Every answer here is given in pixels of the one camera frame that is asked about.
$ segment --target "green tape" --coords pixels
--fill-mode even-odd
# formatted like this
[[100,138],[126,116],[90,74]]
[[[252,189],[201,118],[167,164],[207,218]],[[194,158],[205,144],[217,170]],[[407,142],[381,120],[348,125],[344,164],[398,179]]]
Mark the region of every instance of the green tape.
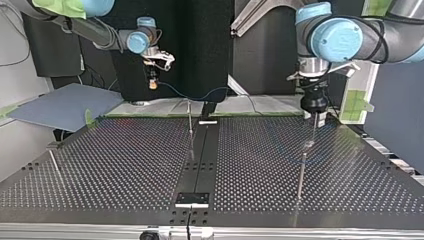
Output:
[[87,18],[82,0],[32,0],[36,7],[70,18]]
[[85,124],[88,128],[94,128],[97,127],[97,121],[96,119],[93,119],[93,115],[91,113],[90,109],[85,110]]
[[368,8],[365,15],[384,16],[389,9],[392,0],[368,0]]
[[362,111],[374,111],[374,107],[365,101],[365,95],[365,91],[348,91],[341,116],[343,121],[359,121],[361,120]]
[[19,105],[11,105],[4,108],[0,108],[0,119],[7,118],[7,115],[15,111],[15,109],[17,109],[18,106]]

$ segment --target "gray panel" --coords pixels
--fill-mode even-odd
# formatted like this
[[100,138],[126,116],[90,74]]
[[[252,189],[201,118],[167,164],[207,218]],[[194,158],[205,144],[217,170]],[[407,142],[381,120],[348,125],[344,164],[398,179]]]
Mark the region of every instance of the gray panel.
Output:
[[92,118],[95,119],[122,102],[119,93],[74,83],[26,103],[8,116],[76,132],[86,125],[86,110],[90,110]]
[[424,173],[424,63],[380,67],[365,131]]
[[0,222],[169,225],[190,144],[187,119],[105,119],[55,154],[60,172],[1,183]]

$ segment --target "metal rod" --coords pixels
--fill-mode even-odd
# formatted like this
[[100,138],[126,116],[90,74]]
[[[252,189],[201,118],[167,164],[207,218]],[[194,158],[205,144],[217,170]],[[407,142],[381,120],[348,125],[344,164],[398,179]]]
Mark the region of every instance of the metal rod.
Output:
[[314,132],[312,133],[312,142],[315,144],[315,135],[318,127],[318,113],[315,113],[315,120],[314,120]]
[[188,113],[188,122],[189,122],[189,131],[190,135],[193,137],[193,118],[191,114],[191,102],[187,100],[187,113]]
[[304,177],[305,177],[307,155],[308,155],[307,153],[302,154],[302,163],[300,165],[299,186],[298,186],[298,190],[297,190],[297,199],[299,201],[302,200],[303,180],[304,180]]
[[56,158],[54,157],[54,154],[53,154],[53,150],[49,150],[49,153],[50,153],[50,157],[51,157],[51,159],[53,161],[54,169],[56,171],[59,171],[60,170],[59,169],[59,165],[57,165]]

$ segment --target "cable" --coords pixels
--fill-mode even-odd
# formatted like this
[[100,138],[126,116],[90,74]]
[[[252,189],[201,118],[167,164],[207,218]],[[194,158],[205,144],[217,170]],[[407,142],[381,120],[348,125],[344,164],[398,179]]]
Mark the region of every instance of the cable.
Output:
[[412,18],[404,18],[404,17],[399,17],[399,16],[374,16],[374,15],[369,15],[369,16],[362,16],[362,18],[364,19],[380,19],[380,20],[386,20],[386,21],[390,21],[390,22],[397,22],[397,23],[404,23],[404,24],[411,24],[411,25],[424,25],[424,20],[421,19],[412,19]]
[[164,86],[167,86],[167,87],[169,87],[172,91],[174,91],[177,95],[179,95],[179,96],[181,96],[181,97],[183,97],[183,98],[187,98],[187,99],[190,99],[190,100],[192,100],[192,101],[203,101],[203,100],[205,100],[206,98],[208,98],[212,93],[214,93],[214,92],[216,92],[216,91],[219,91],[219,90],[227,90],[228,91],[228,87],[219,87],[219,88],[215,88],[215,89],[213,89],[213,90],[211,90],[211,91],[209,91],[205,96],[203,96],[203,97],[201,97],[201,98],[193,98],[193,97],[189,97],[189,96],[187,96],[187,95],[185,95],[185,94],[183,94],[183,93],[181,93],[180,91],[178,91],[176,88],[174,88],[171,84],[168,84],[168,83],[165,83],[165,82],[158,82],[158,84],[159,85],[164,85]]
[[[7,7],[9,10],[11,10],[16,15],[16,17],[21,21],[21,23],[22,23],[22,19],[21,19],[19,13],[13,7],[9,6],[8,4],[0,5],[0,7],[3,7],[3,6]],[[7,22],[13,27],[13,29],[15,29],[15,31],[24,38],[24,40],[25,40],[25,42],[26,42],[26,44],[28,46],[28,52],[27,52],[26,56],[22,60],[19,60],[19,61],[13,62],[13,63],[0,64],[0,67],[9,67],[9,66],[18,65],[20,63],[25,62],[31,56],[31,49],[29,47],[29,42],[28,42],[27,37],[25,36],[24,33],[22,33],[19,30],[19,28],[13,23],[13,21],[9,18],[9,16],[7,16],[6,12],[3,9],[1,9],[1,8],[0,8],[0,15],[2,15],[7,20]]]
[[84,85],[84,83],[82,82],[82,79],[81,79],[81,77],[80,77],[79,75],[77,76],[77,78],[78,78],[78,80],[80,81],[80,84],[81,84],[81,85]]
[[253,107],[253,111],[255,111],[255,113],[257,113],[257,114],[259,114],[261,116],[264,116],[263,113],[261,113],[258,110],[256,110],[255,103],[253,102],[252,98],[249,95],[240,95],[240,96],[246,96],[247,98],[249,98],[249,101],[250,101],[250,103],[252,104],[252,107]]
[[[85,66],[86,66],[86,68],[87,68],[87,70],[90,72],[90,74],[91,74],[91,86],[93,86],[93,81],[95,81],[98,85],[99,85],[99,87],[101,87],[101,88],[103,88],[103,89],[105,89],[106,88],[106,81],[105,81],[105,79],[102,77],[102,75],[100,75],[96,70],[94,70],[94,68],[92,68],[90,65],[88,65],[88,64],[84,64]],[[98,79],[97,78],[95,78],[95,77],[93,77],[93,75],[97,75],[98,77],[99,77],[99,79],[102,81],[102,83],[100,83],[99,81],[98,81]]]
[[[203,100],[205,100],[207,97],[209,97],[209,95],[211,95],[212,93],[214,93],[214,92],[216,92],[216,91],[219,91],[219,90],[231,90],[231,88],[229,88],[229,87],[219,87],[219,88],[215,88],[215,89],[213,89],[213,90],[211,90],[211,91],[209,91],[204,97],[202,97],[202,98],[193,98],[193,97],[189,97],[189,96],[187,96],[187,95],[185,95],[185,94],[182,94],[180,91],[178,91],[176,88],[174,88],[171,84],[168,84],[168,83],[164,83],[164,82],[158,82],[158,84],[159,85],[165,85],[165,86],[167,86],[167,87],[169,87],[171,90],[173,90],[177,95],[179,95],[179,96],[181,96],[181,97],[183,97],[183,98],[187,98],[187,99],[190,99],[190,100],[192,100],[192,101],[203,101]],[[248,99],[249,99],[249,101],[250,101],[250,103],[252,104],[252,108],[253,108],[253,110],[255,111],[255,113],[257,113],[257,114],[259,114],[259,115],[261,115],[261,116],[264,116],[264,114],[263,113],[261,113],[261,112],[259,112],[257,109],[256,109],[256,106],[255,106],[255,103],[253,102],[253,100],[252,100],[252,98],[249,96],[249,95],[247,95],[247,94],[243,94],[243,95],[239,95],[239,96],[246,96]]]
[[116,82],[118,82],[118,78],[113,81],[113,83],[107,88],[107,90],[112,89],[113,85],[115,85]]

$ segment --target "black cable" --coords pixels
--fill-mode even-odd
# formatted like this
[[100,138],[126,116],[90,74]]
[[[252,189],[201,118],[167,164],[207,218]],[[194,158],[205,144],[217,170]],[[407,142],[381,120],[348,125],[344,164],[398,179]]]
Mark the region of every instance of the black cable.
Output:
[[[91,79],[92,80],[94,80],[94,81],[96,81],[96,83],[99,85],[99,87],[101,87],[101,88],[106,88],[106,81],[105,81],[105,79],[102,77],[102,75],[100,75],[94,68],[92,68],[90,65],[88,65],[88,64],[84,64],[85,66],[86,66],[86,69],[90,72],[90,74],[91,74]],[[94,75],[97,75],[97,77],[101,80],[101,82],[102,83],[100,83],[99,81],[98,81],[98,79],[97,78],[95,78],[95,77],[93,77]]]
[[[381,35],[385,35],[386,34],[386,27],[385,27],[385,25],[384,25],[384,23],[382,22],[382,21],[378,21],[378,25],[380,26],[380,32],[381,32]],[[376,45],[376,47],[374,48],[374,50],[371,52],[371,54],[367,57],[367,58],[365,58],[364,60],[365,61],[369,61],[369,60],[371,60],[377,53],[378,53],[378,51],[380,51],[380,48],[381,48],[381,46],[383,45],[383,42],[381,41],[381,39],[379,38],[378,39],[378,43],[377,43],[377,45]]]
[[[167,87],[169,87],[172,91],[174,91],[177,95],[179,95],[180,97],[183,97],[183,98],[187,98],[187,99],[190,99],[190,100],[193,100],[193,101],[203,101],[203,100],[205,100],[209,95],[211,95],[212,93],[214,93],[214,92],[216,92],[216,91],[218,91],[218,90],[227,90],[227,92],[228,92],[228,90],[231,90],[231,88],[229,88],[229,87],[218,87],[218,88],[215,88],[215,89],[212,89],[211,91],[209,91],[205,96],[203,96],[203,97],[201,97],[201,98],[193,98],[193,97],[189,97],[189,96],[187,96],[187,95],[185,95],[185,94],[182,94],[180,91],[178,91],[175,87],[173,87],[171,84],[169,84],[169,83],[164,83],[164,82],[158,82],[158,84],[159,85],[164,85],[164,86],[167,86]],[[257,113],[257,114],[259,114],[259,115],[261,115],[261,116],[264,116],[264,114],[263,113],[261,113],[261,112],[259,112],[257,109],[256,109],[256,106],[255,106],[255,103],[253,102],[253,100],[252,100],[252,98],[249,96],[249,95],[246,95],[246,94],[243,94],[243,95],[240,95],[240,96],[246,96],[248,99],[249,99],[249,101],[250,101],[250,103],[252,104],[252,108],[253,108],[253,111],[255,111],[255,113]]]
[[362,18],[380,19],[380,20],[385,20],[390,22],[397,22],[397,23],[404,23],[404,24],[411,24],[411,25],[424,25],[424,20],[421,20],[421,19],[405,18],[405,17],[393,16],[393,15],[387,15],[387,16],[369,15],[369,16],[362,16]]
[[190,208],[190,212],[188,214],[188,219],[187,219],[187,225],[186,225],[186,230],[187,230],[187,240],[191,240],[191,233],[190,233],[190,221],[191,221],[191,210],[193,209],[193,207]]

